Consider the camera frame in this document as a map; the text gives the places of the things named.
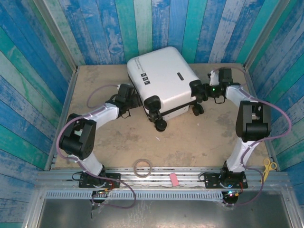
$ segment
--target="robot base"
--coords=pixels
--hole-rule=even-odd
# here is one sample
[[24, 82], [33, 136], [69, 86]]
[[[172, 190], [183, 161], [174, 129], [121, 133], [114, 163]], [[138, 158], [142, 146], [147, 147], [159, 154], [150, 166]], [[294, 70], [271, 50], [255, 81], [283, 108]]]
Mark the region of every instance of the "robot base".
[[[121, 177], [120, 173], [106, 173], [106, 177], [113, 178], [113, 179], [119, 179]], [[112, 184], [114, 184], [114, 188], [119, 188], [120, 183], [116, 181], [112, 181]], [[109, 181], [95, 178], [90, 176], [89, 174], [83, 172], [80, 175], [79, 185], [80, 188], [103, 188], [103, 189], [110, 189], [112, 185], [110, 185]]]
[[204, 176], [206, 189], [247, 189], [248, 183], [245, 172], [231, 172], [228, 170], [226, 162], [220, 173], [206, 172], [200, 175]]

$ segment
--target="painted wood plank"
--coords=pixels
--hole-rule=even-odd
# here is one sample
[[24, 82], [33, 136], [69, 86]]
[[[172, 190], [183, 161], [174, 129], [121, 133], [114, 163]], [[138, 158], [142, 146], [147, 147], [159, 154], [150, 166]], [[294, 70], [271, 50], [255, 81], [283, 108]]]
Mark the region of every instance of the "painted wood plank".
[[272, 145], [274, 147], [275, 153], [280, 154], [281, 152], [293, 146], [297, 142], [304, 140], [303, 129], [304, 119], [301, 119], [293, 125], [291, 132], [287, 136], [273, 140]]
[[56, 128], [0, 75], [0, 100], [53, 140]]
[[85, 63], [87, 65], [98, 64], [98, 57], [95, 53], [90, 33], [86, 27], [78, 1], [59, 0], [59, 2], [85, 59]]
[[168, 45], [170, 0], [152, 0], [153, 50]]
[[87, 30], [90, 33], [98, 64], [112, 64], [96, 0], [78, 0], [78, 2]]
[[0, 222], [23, 222], [28, 205], [25, 202], [0, 199]]
[[11, 62], [0, 52], [0, 75], [5, 78], [28, 102], [30, 102], [50, 123], [57, 127], [59, 116], [41, 97], [35, 88], [22, 76]]
[[2, 26], [3, 30], [5, 30], [5, 32], [14, 41], [14, 43], [16, 43], [16, 39], [21, 39], [21, 37], [17, 36], [17, 33], [19, 33], [20, 30], [25, 39], [21, 39], [19, 42], [22, 42], [22, 45], [29, 44], [35, 50], [39, 58], [45, 63], [47, 69], [52, 72], [53, 77], [60, 83], [63, 91], [66, 92], [68, 88], [67, 81], [62, 77], [61, 72], [58, 70], [49, 53], [43, 47], [40, 39], [33, 31], [32, 27], [27, 22], [26, 18], [23, 16], [19, 8], [13, 4], [13, 2], [14, 1], [10, 0], [1, 1], [0, 15], [6, 22]]
[[16, 24], [6, 13], [0, 4], [0, 24], [1, 30], [10, 37], [15, 46], [21, 51], [27, 61], [34, 67], [40, 77], [47, 83], [48, 87], [52, 89], [53, 93], [57, 96], [59, 101], [63, 104], [65, 100], [65, 92], [62, 87], [57, 83], [57, 77], [53, 77], [47, 66], [42, 62], [36, 54], [34, 48], [28, 43], [21, 31], [17, 28]]
[[[41, 94], [41, 96], [52, 106], [58, 115], [61, 115], [62, 104], [53, 94], [51, 89], [42, 80], [42, 78], [36, 73], [35, 69], [26, 60], [23, 54], [17, 49], [11, 39], [6, 35], [3, 29], [0, 27], [0, 51], [10, 62], [17, 68], [17, 70], [31, 83], [31, 85]], [[60, 88], [61, 101], [64, 101], [65, 94], [63, 94]]]
[[0, 124], [46, 154], [52, 141], [0, 100]]
[[67, 70], [69, 71], [69, 74], [72, 75], [73, 71], [70, 67], [70, 65], [68, 64], [66, 57], [64, 56], [64, 54], [61, 51], [61, 48], [59, 47], [56, 39], [54, 38], [51, 30], [49, 29], [48, 25], [46, 24], [46, 22], [44, 21], [39, 9], [37, 8], [36, 4], [34, 3], [33, 0], [27, 0], [30, 7], [32, 8], [32, 10], [34, 11], [39, 23], [41, 24], [43, 30], [45, 31], [47, 37], [49, 38], [49, 40], [51, 41], [52, 45], [54, 46], [54, 48], [56, 49], [56, 52], [60, 55], [61, 60], [63, 61], [63, 63], [65, 64]]
[[207, 0], [189, 0], [182, 56], [187, 63], [194, 63]]
[[237, 19], [235, 29], [226, 47], [225, 54], [221, 61], [222, 63], [233, 63], [236, 61], [263, 3], [264, 0], [245, 1]]
[[281, 26], [285, 22], [286, 18], [288, 17], [289, 13], [291, 12], [291, 10], [293, 9], [293, 7], [294, 7], [294, 5], [296, 3], [297, 3], [297, 0], [290, 0], [289, 1], [288, 5], [284, 9], [284, 11], [281, 14], [280, 18], [278, 19], [278, 21], [276, 22], [275, 26], [271, 30], [271, 32], [270, 32], [269, 36], [267, 37], [265, 43], [263, 44], [263, 46], [261, 47], [260, 51], [258, 52], [255, 60], [251, 64], [250, 69], [249, 69], [250, 73], [252, 73], [255, 70], [258, 62], [261, 60], [262, 56], [265, 54], [265, 52], [268, 49], [269, 45], [271, 44], [272, 40], [277, 35], [279, 29], [281, 28]]
[[284, 75], [284, 77], [275, 85], [275, 87], [266, 96], [266, 100], [275, 104], [287, 90], [293, 86], [294, 83], [299, 80], [303, 75], [304, 54], [293, 64], [290, 70]]
[[295, 195], [298, 199], [299, 205], [304, 204], [304, 183], [293, 186]]
[[226, 1], [209, 56], [209, 63], [220, 63], [222, 61], [244, 3], [245, 0]]
[[[304, 97], [302, 97], [297, 103], [291, 106], [286, 114], [289, 116], [291, 123], [295, 124], [304, 117]], [[288, 129], [288, 124], [285, 117], [281, 116], [272, 124], [271, 135], [279, 135]]]
[[152, 4], [151, 1], [133, 0], [138, 53], [143, 55], [153, 50], [152, 47]]
[[276, 156], [281, 170], [304, 161], [304, 141], [300, 141]]
[[[46, 32], [44, 31], [43, 27], [39, 23], [34, 11], [32, 10], [31, 6], [29, 5], [27, 0], [16, 0], [16, 5], [19, 8], [19, 10], [23, 13], [24, 18], [29, 22], [31, 25], [33, 31], [36, 33], [38, 38], [41, 40], [41, 43], [43, 44], [44, 48], [48, 52], [49, 56], [61, 72], [61, 75], [65, 78], [65, 80], [69, 83], [72, 71], [68, 70], [68, 68], [63, 63], [60, 55], [57, 53], [55, 47], [49, 40]], [[14, 8], [16, 7], [15, 4], [11, 3], [11, 6]]]
[[29, 202], [34, 184], [0, 174], [0, 198]]
[[254, 82], [256, 94], [266, 97], [269, 91], [278, 83], [285, 73], [304, 53], [304, 13], [295, 23], [282, 44], [277, 47], [275, 55], [267, 63], [263, 74]]
[[302, 0], [298, 0], [298, 2], [294, 5], [293, 9], [289, 13], [288, 17], [282, 24], [279, 31], [276, 33], [272, 42], [269, 44], [269, 47], [265, 51], [264, 55], [261, 57], [258, 62], [255, 70], [252, 72], [253, 83], [255, 80], [259, 79], [262, 71], [266, 67], [267, 63], [271, 60], [271, 58], [275, 55], [277, 48], [283, 43], [286, 36], [289, 34], [290, 30], [293, 28], [294, 24], [297, 22], [299, 17], [301, 16], [304, 10], [304, 2]]
[[[276, 103], [276, 106], [281, 108], [283, 111], [288, 110], [293, 106], [298, 100], [304, 96], [304, 75], [280, 98]], [[274, 111], [271, 114], [271, 122], [275, 122], [281, 113]]]
[[302, 184], [304, 182], [304, 161], [294, 166], [287, 168], [285, 171], [288, 173], [292, 185]]
[[124, 46], [114, 0], [97, 0], [113, 64], [125, 64]]
[[279, 0], [265, 0], [258, 16], [256, 17], [255, 23], [253, 24], [250, 33], [237, 57], [237, 63], [244, 63], [253, 48], [257, 38], [262, 32], [265, 24], [267, 23], [271, 12], [275, 9]]
[[0, 223], [0, 228], [22, 228], [22, 223]]
[[73, 60], [75, 61], [75, 64], [77, 66], [84, 65], [85, 60], [58, 0], [44, 0], [44, 2], [51, 13], [52, 19], [57, 24], [62, 38], [65, 40], [66, 46], [70, 50]]
[[0, 150], [0, 173], [28, 183], [36, 183], [36, 175], [40, 168]]
[[195, 63], [207, 63], [217, 34], [226, 0], [208, 0], [199, 35]]
[[119, 27], [123, 39], [123, 50], [126, 61], [138, 56], [135, 12], [133, 0], [116, 0]]
[[0, 148], [2, 150], [44, 169], [48, 159], [47, 154], [2, 125], [0, 125], [0, 137]]
[[170, 0], [168, 46], [182, 50], [189, 0]]

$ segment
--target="pink eraser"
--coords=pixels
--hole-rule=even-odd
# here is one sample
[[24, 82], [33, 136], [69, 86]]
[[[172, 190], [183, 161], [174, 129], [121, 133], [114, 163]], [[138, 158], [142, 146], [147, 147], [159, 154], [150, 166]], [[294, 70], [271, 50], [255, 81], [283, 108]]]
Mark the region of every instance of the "pink eraser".
[[171, 179], [171, 183], [173, 185], [173, 187], [178, 186], [179, 185], [179, 181], [177, 180], [177, 176], [175, 173], [171, 173], [169, 174], [170, 179]]

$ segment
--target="wooden floor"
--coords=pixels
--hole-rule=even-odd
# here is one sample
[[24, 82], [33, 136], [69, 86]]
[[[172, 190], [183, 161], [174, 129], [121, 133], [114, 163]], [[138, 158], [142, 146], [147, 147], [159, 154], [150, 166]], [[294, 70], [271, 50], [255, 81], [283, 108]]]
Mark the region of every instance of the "wooden floor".
[[[190, 66], [206, 83], [207, 73], [227, 64]], [[235, 82], [246, 82], [241, 72], [233, 69], [232, 73]], [[86, 100], [96, 88], [126, 82], [126, 65], [81, 66], [69, 114], [90, 111]], [[116, 92], [116, 88], [105, 88], [92, 97], [90, 105], [102, 104]], [[119, 118], [98, 129], [94, 153], [106, 167], [132, 167], [140, 158], [150, 160], [154, 167], [222, 166], [232, 153], [236, 141], [238, 108], [229, 100], [219, 105], [212, 99], [203, 102], [202, 106], [205, 110], [203, 115], [196, 117], [189, 109], [187, 113], [169, 120], [167, 129], [162, 133], [155, 130], [142, 107], [132, 109], [131, 117]], [[262, 166], [265, 157], [268, 155], [262, 143], [255, 149], [248, 164]], [[78, 165], [57, 158], [55, 167], [71, 168]]]

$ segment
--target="yellow scissors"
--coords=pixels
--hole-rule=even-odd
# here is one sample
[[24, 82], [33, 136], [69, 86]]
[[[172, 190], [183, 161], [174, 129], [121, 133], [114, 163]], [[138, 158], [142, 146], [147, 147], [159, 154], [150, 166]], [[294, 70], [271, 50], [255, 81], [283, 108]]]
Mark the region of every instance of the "yellow scissors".
[[263, 177], [264, 177], [264, 182], [266, 181], [267, 179], [267, 176], [269, 174], [269, 171], [271, 170], [275, 170], [277, 165], [275, 162], [270, 162], [270, 159], [269, 158], [265, 158], [263, 160], [263, 164], [265, 165], [265, 171], [263, 173]]

